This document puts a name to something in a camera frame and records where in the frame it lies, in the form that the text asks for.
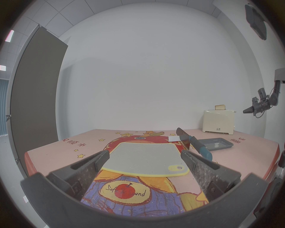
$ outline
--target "gray door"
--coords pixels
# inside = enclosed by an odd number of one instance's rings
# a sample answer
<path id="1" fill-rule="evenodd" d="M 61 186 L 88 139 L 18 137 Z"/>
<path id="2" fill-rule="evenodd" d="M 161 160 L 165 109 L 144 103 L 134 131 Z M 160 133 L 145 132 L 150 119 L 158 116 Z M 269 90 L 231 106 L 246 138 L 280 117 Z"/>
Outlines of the gray door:
<path id="1" fill-rule="evenodd" d="M 8 87 L 9 141 L 18 167 L 27 173 L 25 152 L 58 141 L 55 97 L 67 45 L 37 26 L 15 62 Z"/>

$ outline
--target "cream toaster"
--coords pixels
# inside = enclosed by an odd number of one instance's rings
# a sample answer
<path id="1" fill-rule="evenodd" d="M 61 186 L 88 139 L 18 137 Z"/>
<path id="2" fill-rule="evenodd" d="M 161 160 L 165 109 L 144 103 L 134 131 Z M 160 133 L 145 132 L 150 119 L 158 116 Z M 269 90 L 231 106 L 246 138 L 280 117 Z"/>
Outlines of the cream toaster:
<path id="1" fill-rule="evenodd" d="M 235 129 L 235 111 L 205 110 L 202 131 L 233 134 Z"/>

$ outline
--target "table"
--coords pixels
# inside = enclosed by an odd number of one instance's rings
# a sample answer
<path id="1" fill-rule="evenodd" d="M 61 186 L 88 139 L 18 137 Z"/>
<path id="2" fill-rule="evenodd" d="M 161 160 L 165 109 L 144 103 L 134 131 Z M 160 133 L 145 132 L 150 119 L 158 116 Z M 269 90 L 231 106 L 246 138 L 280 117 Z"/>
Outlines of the table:
<path id="1" fill-rule="evenodd" d="M 241 173 L 253 172 L 266 179 L 275 165 L 280 149 L 276 142 L 234 131 L 233 135 L 185 130 L 197 139 L 224 138 L 231 148 L 212 151 L 213 161 Z M 86 158 L 101 150 L 110 152 L 121 142 L 168 143 L 173 131 L 91 130 L 68 139 L 28 151 L 25 162 L 29 175 L 49 172 Z M 182 142 L 172 142 L 179 151 Z M 208 203 L 191 172 L 175 177 L 141 177 L 101 170 L 82 203 L 126 216 L 167 216 L 183 213 Z"/>

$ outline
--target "cartoon print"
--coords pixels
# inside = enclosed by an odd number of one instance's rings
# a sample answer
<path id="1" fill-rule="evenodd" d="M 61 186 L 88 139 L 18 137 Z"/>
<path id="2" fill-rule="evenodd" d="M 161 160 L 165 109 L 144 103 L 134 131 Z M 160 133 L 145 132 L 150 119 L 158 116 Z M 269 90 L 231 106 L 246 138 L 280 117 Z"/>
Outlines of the cartoon print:
<path id="1" fill-rule="evenodd" d="M 169 143 L 163 134 L 146 131 L 143 136 L 123 136 L 104 150 L 111 152 L 121 142 Z M 173 143 L 179 151 L 186 149 L 181 142 Z M 99 172 L 81 202 L 109 213 L 144 217 L 175 215 L 208 203 L 202 191 L 179 193 L 166 177 L 129 176 L 106 170 Z"/>

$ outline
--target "metal tray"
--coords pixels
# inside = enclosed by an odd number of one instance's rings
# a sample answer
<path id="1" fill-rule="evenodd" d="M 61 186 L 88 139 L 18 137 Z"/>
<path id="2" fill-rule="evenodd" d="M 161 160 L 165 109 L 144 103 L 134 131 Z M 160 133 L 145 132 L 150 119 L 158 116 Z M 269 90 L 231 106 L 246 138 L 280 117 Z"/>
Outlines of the metal tray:
<path id="1" fill-rule="evenodd" d="M 233 146 L 233 143 L 223 138 L 199 139 L 199 141 L 203 143 L 209 151 L 222 150 Z"/>

